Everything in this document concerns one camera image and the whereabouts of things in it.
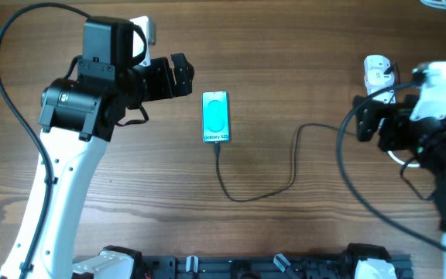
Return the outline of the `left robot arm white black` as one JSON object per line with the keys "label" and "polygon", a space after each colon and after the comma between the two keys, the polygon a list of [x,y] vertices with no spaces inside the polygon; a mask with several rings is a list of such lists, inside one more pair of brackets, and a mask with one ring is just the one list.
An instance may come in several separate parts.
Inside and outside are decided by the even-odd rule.
{"label": "left robot arm white black", "polygon": [[189,95],[194,68],[182,53],[152,58],[155,23],[93,16],[83,51],[41,97],[42,154],[1,278],[71,278],[74,241],[94,172],[128,110]]}

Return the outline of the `white power strip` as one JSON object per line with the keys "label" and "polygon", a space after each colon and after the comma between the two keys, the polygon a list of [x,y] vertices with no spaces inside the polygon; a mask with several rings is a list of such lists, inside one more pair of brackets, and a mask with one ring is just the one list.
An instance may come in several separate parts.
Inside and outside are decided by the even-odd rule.
{"label": "white power strip", "polygon": [[385,74],[394,74],[395,77],[395,83],[400,80],[400,74],[398,72],[398,65],[396,62],[391,62],[387,57],[384,57],[383,55],[373,54],[368,55],[364,59],[364,70],[365,74],[368,70],[372,69],[381,69],[385,71]]}

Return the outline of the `turquoise screen smartphone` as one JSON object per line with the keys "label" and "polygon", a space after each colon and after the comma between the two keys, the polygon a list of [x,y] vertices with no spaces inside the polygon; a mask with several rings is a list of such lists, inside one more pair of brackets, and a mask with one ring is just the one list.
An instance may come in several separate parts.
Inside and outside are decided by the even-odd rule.
{"label": "turquoise screen smartphone", "polygon": [[201,96],[202,133],[205,143],[230,140],[228,92],[209,91]]}

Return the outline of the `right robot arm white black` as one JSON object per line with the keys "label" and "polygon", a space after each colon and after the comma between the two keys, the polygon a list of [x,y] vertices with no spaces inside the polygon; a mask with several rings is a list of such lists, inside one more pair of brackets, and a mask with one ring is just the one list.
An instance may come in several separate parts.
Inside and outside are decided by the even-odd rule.
{"label": "right robot arm white black", "polygon": [[[439,249],[444,256],[444,277],[446,277],[446,123],[429,117],[412,122],[409,114],[414,109],[412,104],[388,105],[374,101],[371,96],[355,97],[352,110],[343,120],[338,133],[336,143],[338,169],[349,191],[374,216],[402,233]],[[434,175],[436,187],[432,197],[441,217],[439,224],[442,231],[441,240],[431,239],[403,226],[381,213],[359,194],[347,174],[343,159],[344,134],[351,121],[356,122],[358,139],[361,142],[371,140],[375,127],[382,123],[384,127],[380,131],[379,148],[383,151],[409,150],[413,158],[420,162],[421,167]]]}

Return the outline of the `white USB charger adapter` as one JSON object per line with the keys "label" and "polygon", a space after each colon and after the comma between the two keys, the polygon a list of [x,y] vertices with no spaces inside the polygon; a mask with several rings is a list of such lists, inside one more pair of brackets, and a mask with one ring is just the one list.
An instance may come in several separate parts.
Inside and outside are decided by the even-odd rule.
{"label": "white USB charger adapter", "polygon": [[370,95],[380,89],[393,86],[395,77],[394,74],[385,74],[384,70],[375,68],[367,71],[364,81],[367,95]]}

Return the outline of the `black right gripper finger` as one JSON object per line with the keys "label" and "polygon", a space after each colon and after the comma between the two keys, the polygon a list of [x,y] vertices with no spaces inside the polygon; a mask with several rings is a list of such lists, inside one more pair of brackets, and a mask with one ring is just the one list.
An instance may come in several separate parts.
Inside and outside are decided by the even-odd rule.
{"label": "black right gripper finger", "polygon": [[361,110],[355,113],[357,139],[368,142],[378,130],[381,117],[376,110]]}
{"label": "black right gripper finger", "polygon": [[371,107],[379,107],[385,105],[385,102],[377,101],[375,99],[368,99],[367,96],[356,95],[352,101],[352,107],[357,108],[357,112],[364,112]]}

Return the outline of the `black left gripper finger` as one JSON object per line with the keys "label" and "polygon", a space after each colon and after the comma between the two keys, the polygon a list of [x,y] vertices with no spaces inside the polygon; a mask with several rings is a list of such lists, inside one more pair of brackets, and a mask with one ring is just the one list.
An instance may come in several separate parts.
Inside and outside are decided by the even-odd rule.
{"label": "black left gripper finger", "polygon": [[191,79],[185,75],[177,75],[175,77],[175,88],[176,92],[174,93],[175,97],[187,96],[192,93],[192,83]]}
{"label": "black left gripper finger", "polygon": [[173,73],[177,80],[181,78],[194,79],[194,67],[188,62],[184,53],[174,53],[170,57],[173,62]]}

